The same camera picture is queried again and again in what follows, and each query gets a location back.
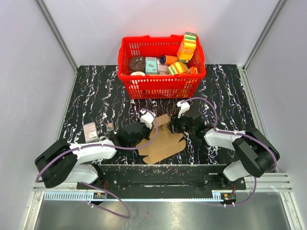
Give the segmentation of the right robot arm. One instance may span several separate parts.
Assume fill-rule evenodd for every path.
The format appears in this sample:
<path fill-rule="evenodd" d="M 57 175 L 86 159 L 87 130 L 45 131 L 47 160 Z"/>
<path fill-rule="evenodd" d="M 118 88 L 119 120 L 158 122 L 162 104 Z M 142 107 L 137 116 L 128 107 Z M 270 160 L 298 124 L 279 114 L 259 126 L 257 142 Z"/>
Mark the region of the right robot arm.
<path fill-rule="evenodd" d="M 173 133 L 188 133 L 201 144 L 235 151 L 238 160 L 223 169 L 218 178 L 219 186 L 228 190 L 241 177 L 260 178 L 275 170 L 280 159 L 278 150 L 256 128 L 248 131 L 226 131 L 206 125 L 200 113 L 187 111 L 171 117 L 169 129 Z"/>

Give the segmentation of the brown cardboard box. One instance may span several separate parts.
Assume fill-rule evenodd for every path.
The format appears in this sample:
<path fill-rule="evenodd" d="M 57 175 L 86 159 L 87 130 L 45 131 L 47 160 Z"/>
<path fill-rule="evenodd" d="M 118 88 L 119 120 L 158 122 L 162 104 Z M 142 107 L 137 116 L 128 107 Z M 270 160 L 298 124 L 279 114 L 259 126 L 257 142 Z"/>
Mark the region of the brown cardboard box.
<path fill-rule="evenodd" d="M 149 135 L 149 139 L 153 142 L 145 148 L 138 149 L 139 155 L 143 156 L 144 163 L 156 164 L 181 152 L 186 147 L 184 134 L 173 134 L 169 130 L 170 121 L 168 114 L 157 117 L 158 128 L 153 125 Z"/>

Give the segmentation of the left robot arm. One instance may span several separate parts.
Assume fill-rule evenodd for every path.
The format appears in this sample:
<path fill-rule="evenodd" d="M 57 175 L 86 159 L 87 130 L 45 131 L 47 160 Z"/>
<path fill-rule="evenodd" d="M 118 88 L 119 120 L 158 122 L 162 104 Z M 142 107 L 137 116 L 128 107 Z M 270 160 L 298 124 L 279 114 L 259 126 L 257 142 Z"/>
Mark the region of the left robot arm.
<path fill-rule="evenodd" d="M 95 167 L 83 169 L 81 164 L 98 159 L 109 160 L 121 150 L 136 150 L 143 139 L 149 139 L 153 124 L 132 122 L 110 139 L 88 144 L 68 143 L 59 139 L 35 159 L 38 170 L 37 183 L 46 188 L 53 188 L 67 179 L 82 181 L 77 171 L 92 173 L 85 176 L 85 182 L 93 189 L 100 189 L 104 184 L 103 176 L 96 172 Z"/>

